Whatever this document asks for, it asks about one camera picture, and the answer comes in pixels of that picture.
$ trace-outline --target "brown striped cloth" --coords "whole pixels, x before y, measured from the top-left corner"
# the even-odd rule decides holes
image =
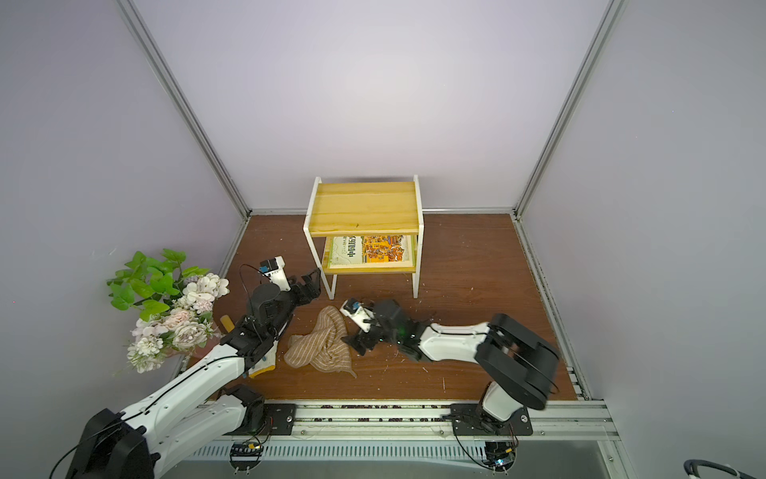
[[[356,377],[351,369],[349,346],[340,340],[345,335],[343,316],[338,308],[328,306],[319,312],[314,331],[290,337],[285,363],[293,368],[311,364],[321,372],[346,371]]]

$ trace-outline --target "book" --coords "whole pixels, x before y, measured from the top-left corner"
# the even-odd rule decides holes
[[[411,267],[410,235],[337,236],[332,239],[328,267]]]

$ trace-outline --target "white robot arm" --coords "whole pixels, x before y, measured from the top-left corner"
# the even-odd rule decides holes
[[[505,314],[473,326],[441,326],[413,321],[394,300],[365,307],[353,298],[341,312],[359,326],[355,336],[343,340],[360,355],[388,342],[414,361],[452,359],[482,366],[494,379],[480,402],[487,416],[476,418],[483,428],[508,421],[523,406],[543,409],[548,401],[558,350]]]
[[[295,308],[319,296],[318,269],[299,283],[286,277],[283,267],[282,257],[261,263],[259,271],[270,282],[249,298],[251,314],[198,363],[120,413],[104,409],[92,417],[66,478],[161,477],[227,432],[259,430],[250,409],[262,405],[263,397],[247,387],[234,387],[211,404],[201,403],[260,361],[284,333]]]

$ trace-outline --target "white shelf leg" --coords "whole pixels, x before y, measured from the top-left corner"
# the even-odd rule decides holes
[[[325,275],[325,271],[322,269],[322,259],[316,253],[316,247],[314,246],[314,239],[311,238],[311,234],[309,233],[309,224],[311,223],[311,213],[314,211],[314,200],[316,199],[316,190],[319,188],[319,184],[321,182],[322,182],[322,179],[318,176],[314,179],[314,188],[311,191],[311,201],[309,201],[309,210],[306,213],[306,220],[303,222],[303,233],[306,234],[306,241],[309,242],[309,248],[311,249],[311,254],[314,255],[314,262],[316,263],[316,267],[319,268],[319,276],[322,277],[322,282],[325,285],[325,291],[327,291],[327,297],[329,297],[330,299],[334,299],[335,298],[335,281],[332,282],[332,289],[330,290],[330,286],[329,284],[327,284],[327,276]]]
[[[309,242],[309,248],[311,248],[311,254],[314,255],[314,262],[316,263],[316,267],[319,268],[319,275],[322,277],[322,283],[325,285],[325,291],[327,291],[327,297],[333,300],[335,299],[335,280],[332,281],[332,289],[330,289],[330,286],[327,283],[327,276],[325,275],[325,271],[322,269],[322,260],[319,259],[319,255],[316,253],[316,246],[314,246],[314,238],[311,238],[311,234],[309,234],[309,229],[307,227],[303,228],[303,232],[306,233],[306,240]]]
[[[335,286],[338,283],[338,275],[334,274],[332,276],[332,294],[329,294],[331,300],[335,299]]]
[[[423,225],[419,228],[420,233],[417,235],[417,265],[415,266],[415,272],[412,274],[412,297],[417,299],[417,290],[421,285],[421,262],[423,255]]]
[[[421,286],[421,264],[423,264],[423,203],[421,202],[421,182],[417,175],[413,176],[415,181],[415,198],[417,200],[417,264],[415,272],[412,274],[412,297],[417,299],[417,290]]]

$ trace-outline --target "pink flower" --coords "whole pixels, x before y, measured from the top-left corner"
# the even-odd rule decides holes
[[[194,318],[194,314],[191,311],[176,308],[170,312],[170,316],[165,318],[163,326],[171,331],[175,331],[179,327],[188,324]]]
[[[197,302],[194,303],[194,309],[195,311],[197,311],[197,314],[207,313],[208,311],[213,310],[213,302],[205,301],[205,300],[197,300]]]

